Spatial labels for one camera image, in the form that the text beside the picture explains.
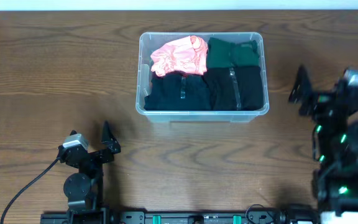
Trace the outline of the black garment with tape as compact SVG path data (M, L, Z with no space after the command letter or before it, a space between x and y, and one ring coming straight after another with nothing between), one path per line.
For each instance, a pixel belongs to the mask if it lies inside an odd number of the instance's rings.
M211 68L204 74L215 111L255 111L264 106L260 67Z

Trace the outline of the navy garment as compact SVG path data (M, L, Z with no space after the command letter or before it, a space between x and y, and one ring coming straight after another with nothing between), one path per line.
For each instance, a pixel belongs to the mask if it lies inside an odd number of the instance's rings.
M144 98L147 111L211 111L210 90L199 75L152 74L151 93Z

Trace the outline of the dark green garment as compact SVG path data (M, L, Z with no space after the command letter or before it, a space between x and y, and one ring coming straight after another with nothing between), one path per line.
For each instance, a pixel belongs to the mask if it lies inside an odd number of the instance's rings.
M208 40L207 68L259 66L259 57L255 40L238 44L213 37Z

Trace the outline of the pink garment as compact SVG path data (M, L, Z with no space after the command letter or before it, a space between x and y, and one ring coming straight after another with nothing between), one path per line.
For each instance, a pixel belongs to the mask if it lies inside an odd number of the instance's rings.
M171 72L203 75L207 71L208 44L195 35L167 42L152 52L151 71L158 77Z

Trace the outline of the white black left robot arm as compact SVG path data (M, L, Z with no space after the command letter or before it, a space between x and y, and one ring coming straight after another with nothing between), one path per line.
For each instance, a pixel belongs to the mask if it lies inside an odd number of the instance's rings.
M114 160L121 146L110 130L103 124L101 144L104 149L89 152L89 142L73 130L58 147L58 159L78 172L69 176L63 191L68 199L69 223L111 223L113 217L103 203L103 165Z

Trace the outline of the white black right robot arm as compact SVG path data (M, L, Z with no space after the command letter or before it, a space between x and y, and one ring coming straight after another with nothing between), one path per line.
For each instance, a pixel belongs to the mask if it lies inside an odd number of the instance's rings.
M315 123L312 157L319 163L312 188L318 201L313 223L358 223L358 70L347 69L329 91L312 88L308 72L300 65L290 103L299 103L299 114Z

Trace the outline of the clear plastic storage bin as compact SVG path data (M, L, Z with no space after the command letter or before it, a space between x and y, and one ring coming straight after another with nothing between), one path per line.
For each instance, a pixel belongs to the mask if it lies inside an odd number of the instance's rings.
M152 92L153 64L150 55L167 42L195 35L208 41L214 37L226 42L242 43L256 41L257 51L260 55L259 66L263 89L263 107L255 111L146 111L144 110L144 98ZM139 38L139 63L137 69L137 89L135 108L137 112L144 115L153 123L169 123L176 121L189 122L232 122L248 123L258 116L265 115L270 108L269 91L267 84L267 72L265 66L264 39L258 32L145 32Z

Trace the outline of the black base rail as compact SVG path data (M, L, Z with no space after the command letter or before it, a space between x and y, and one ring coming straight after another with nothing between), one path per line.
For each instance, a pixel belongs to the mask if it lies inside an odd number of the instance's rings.
M246 223L350 223L351 217L341 217L334 212L318 215L310 210L263 210L255 208L246 212L227 213L158 213L158 212L114 212L98 211L86 213L45 213L41 224L246 224Z

